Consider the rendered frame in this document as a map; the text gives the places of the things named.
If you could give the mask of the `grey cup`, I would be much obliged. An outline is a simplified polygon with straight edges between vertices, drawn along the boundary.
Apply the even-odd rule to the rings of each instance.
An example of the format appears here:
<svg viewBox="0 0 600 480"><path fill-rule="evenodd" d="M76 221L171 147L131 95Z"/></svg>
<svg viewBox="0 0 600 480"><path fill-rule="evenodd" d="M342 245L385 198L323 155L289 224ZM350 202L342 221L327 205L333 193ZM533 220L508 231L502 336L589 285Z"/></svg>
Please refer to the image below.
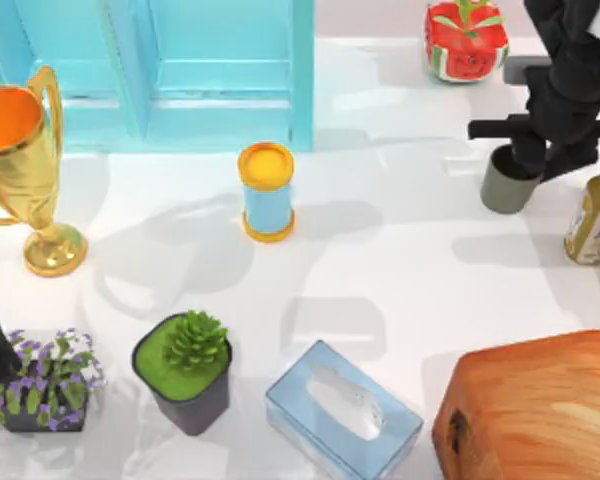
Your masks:
<svg viewBox="0 0 600 480"><path fill-rule="evenodd" d="M525 207L541 178L516 162L510 144L500 145L493 150L487 163L480 190L481 201L493 212L516 214Z"/></svg>

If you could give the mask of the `grey rounded box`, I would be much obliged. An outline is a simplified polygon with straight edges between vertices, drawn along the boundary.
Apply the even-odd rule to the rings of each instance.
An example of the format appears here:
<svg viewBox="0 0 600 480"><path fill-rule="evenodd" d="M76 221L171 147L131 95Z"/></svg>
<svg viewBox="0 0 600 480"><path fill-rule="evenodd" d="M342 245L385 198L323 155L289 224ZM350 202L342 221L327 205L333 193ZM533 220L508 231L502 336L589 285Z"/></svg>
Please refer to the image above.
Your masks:
<svg viewBox="0 0 600 480"><path fill-rule="evenodd" d="M529 68L547 68L551 59L546 56L513 55L509 56L503 66L503 81L508 85L525 85L526 71Z"/></svg>

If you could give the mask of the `yellow green bottle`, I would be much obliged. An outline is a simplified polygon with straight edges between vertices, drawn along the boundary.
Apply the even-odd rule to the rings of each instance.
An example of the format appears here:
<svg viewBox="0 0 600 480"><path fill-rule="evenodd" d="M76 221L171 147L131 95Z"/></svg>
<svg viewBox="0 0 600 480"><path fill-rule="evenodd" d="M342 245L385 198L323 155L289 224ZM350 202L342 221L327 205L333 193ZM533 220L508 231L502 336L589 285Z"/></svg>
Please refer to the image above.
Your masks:
<svg viewBox="0 0 600 480"><path fill-rule="evenodd" d="M564 248L577 264L600 264L600 175L592 177L583 190L579 208L565 234Z"/></svg>

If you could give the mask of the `watermelon plant pot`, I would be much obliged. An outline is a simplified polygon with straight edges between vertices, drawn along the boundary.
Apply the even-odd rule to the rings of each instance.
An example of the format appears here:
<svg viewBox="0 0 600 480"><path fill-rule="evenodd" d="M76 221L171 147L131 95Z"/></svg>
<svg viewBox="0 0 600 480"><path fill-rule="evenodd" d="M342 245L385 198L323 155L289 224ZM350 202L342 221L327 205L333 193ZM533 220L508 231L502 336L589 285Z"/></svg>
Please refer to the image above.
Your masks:
<svg viewBox="0 0 600 480"><path fill-rule="evenodd" d="M424 20L427 63L439 79L474 83L501 67L509 38L491 0L442 0L427 5Z"/></svg>

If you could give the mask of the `wooden block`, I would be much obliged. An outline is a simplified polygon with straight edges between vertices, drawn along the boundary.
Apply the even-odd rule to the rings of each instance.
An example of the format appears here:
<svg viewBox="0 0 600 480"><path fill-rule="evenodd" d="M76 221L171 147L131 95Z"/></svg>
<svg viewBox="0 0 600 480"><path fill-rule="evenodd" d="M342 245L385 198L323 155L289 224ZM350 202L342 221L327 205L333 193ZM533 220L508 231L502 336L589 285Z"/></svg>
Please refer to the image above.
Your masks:
<svg viewBox="0 0 600 480"><path fill-rule="evenodd" d="M600 330L463 354L432 441L444 480L600 480Z"/></svg>

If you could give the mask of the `blue and yellow can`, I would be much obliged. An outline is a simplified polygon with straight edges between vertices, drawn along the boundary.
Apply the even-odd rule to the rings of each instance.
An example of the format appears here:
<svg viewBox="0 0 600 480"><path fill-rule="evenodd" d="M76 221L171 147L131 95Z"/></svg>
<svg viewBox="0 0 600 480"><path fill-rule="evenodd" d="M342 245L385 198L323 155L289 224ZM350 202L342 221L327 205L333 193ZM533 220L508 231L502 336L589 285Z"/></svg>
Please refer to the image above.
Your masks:
<svg viewBox="0 0 600 480"><path fill-rule="evenodd" d="M292 154L277 143L255 143L240 153L237 166L244 187L245 232L261 243L284 240L295 225Z"/></svg>

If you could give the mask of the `light blue rack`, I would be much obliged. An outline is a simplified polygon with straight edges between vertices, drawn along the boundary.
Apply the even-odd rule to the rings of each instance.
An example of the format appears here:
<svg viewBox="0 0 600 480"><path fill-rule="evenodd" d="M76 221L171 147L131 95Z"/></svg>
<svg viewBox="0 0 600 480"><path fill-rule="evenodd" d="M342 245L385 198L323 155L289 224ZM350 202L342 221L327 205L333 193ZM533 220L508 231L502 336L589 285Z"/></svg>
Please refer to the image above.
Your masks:
<svg viewBox="0 0 600 480"><path fill-rule="evenodd" d="M0 0L0 84L59 82L68 152L313 146L314 0Z"/></svg>

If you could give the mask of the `blue tissue box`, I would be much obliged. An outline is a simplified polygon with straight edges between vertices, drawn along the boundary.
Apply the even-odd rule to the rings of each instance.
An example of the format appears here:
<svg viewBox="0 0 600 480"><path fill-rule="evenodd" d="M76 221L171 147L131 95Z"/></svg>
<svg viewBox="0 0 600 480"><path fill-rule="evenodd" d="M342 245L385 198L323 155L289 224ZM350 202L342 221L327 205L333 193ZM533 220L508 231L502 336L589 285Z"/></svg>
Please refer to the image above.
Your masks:
<svg viewBox="0 0 600 480"><path fill-rule="evenodd" d="M322 340L266 391L269 424L333 480L387 480L421 417Z"/></svg>

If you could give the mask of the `black pot green succulent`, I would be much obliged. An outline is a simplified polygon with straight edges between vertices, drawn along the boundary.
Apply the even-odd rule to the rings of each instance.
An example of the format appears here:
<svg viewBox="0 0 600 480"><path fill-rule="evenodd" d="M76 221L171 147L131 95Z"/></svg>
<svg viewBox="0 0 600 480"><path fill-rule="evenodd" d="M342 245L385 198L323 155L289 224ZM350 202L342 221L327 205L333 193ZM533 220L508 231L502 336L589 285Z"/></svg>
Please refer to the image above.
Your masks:
<svg viewBox="0 0 600 480"><path fill-rule="evenodd" d="M199 310L166 317L131 354L159 410L188 436L204 433L228 409L232 360L228 329Z"/></svg>

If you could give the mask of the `gold trophy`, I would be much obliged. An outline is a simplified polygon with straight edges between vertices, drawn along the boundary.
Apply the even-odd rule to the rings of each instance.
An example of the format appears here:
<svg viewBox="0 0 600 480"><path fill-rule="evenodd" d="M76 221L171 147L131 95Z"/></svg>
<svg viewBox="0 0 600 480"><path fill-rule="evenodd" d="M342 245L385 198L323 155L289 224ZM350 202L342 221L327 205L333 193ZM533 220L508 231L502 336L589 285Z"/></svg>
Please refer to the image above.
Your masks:
<svg viewBox="0 0 600 480"><path fill-rule="evenodd" d="M26 224L28 269L59 277L84 261L88 244L75 227L54 221L63 154L63 109L54 70L41 67L25 87L0 85L0 226Z"/></svg>

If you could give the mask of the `black pot purple flowers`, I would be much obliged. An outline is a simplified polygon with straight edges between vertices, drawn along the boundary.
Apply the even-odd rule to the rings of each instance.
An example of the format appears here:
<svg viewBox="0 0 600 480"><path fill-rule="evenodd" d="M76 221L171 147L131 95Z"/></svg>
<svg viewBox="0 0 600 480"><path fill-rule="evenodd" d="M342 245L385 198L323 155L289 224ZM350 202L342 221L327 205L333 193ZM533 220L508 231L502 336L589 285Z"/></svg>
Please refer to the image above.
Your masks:
<svg viewBox="0 0 600 480"><path fill-rule="evenodd" d="M11 433L74 433L84 428L89 400L105 384L94 342L74 328L40 342L7 335L21 366L0 380L0 427Z"/></svg>

